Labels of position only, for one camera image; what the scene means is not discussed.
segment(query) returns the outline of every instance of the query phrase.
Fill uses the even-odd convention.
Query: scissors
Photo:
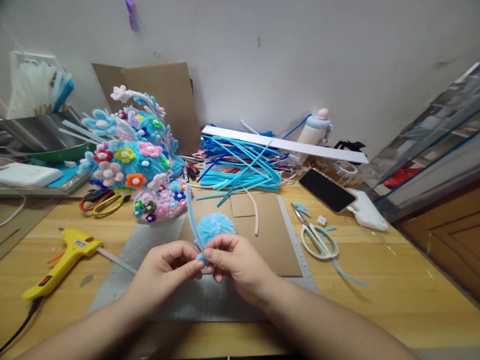
[[[305,247],[305,250],[314,258],[319,260],[334,259],[339,254],[339,247],[335,242],[335,240],[326,231],[305,220],[305,218],[297,209],[297,207],[293,203],[290,203],[290,204],[291,204],[291,207],[293,208],[293,211],[295,212],[295,214],[298,216],[298,218],[302,223],[301,242]],[[313,251],[307,245],[307,242],[305,241],[305,233],[308,235],[311,242],[315,245],[319,253]],[[331,250],[330,247],[327,245],[327,243],[325,243],[324,237],[328,239],[331,246],[333,247],[333,250]]]
[[[109,206],[110,204],[116,202],[118,199],[120,199],[120,201],[118,202],[117,205],[115,205],[114,207],[108,210],[101,211],[105,209],[107,206]],[[104,217],[120,209],[120,207],[128,200],[130,200],[130,195],[127,195],[127,196],[122,196],[120,194],[115,195],[113,190],[108,192],[101,192],[101,190],[95,190],[83,197],[79,207],[80,207],[80,210],[84,212],[91,211],[93,215],[95,215],[96,217]],[[85,202],[90,202],[94,204],[90,207],[85,207]]]

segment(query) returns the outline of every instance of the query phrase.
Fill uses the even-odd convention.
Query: yellow flower
[[[115,153],[115,159],[120,160],[122,163],[129,163],[135,158],[135,153],[131,148],[119,147]]]

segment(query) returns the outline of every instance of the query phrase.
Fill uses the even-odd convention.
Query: phone screen
[[[299,182],[335,213],[341,212],[357,200],[350,191],[315,169],[309,170]]]

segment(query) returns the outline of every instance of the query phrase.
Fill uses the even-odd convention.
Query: pipe cleaner vase
[[[114,87],[110,95],[126,103],[132,99],[144,110],[124,107],[115,114],[95,109],[82,124],[97,142],[94,152],[85,152],[79,174],[90,173],[96,189],[134,195],[136,218],[149,223],[173,219],[187,208],[186,185],[176,180],[184,160],[175,155],[178,140],[165,123],[165,110],[153,96]]]

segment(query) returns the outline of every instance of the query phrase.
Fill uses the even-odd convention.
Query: white water bottle
[[[322,108],[315,116],[310,115],[306,119],[305,126],[303,127],[297,142],[310,145],[326,144],[332,128],[333,126],[332,121],[329,118],[329,110],[327,108]],[[301,154],[300,164],[303,164],[308,156],[309,155],[305,153]]]

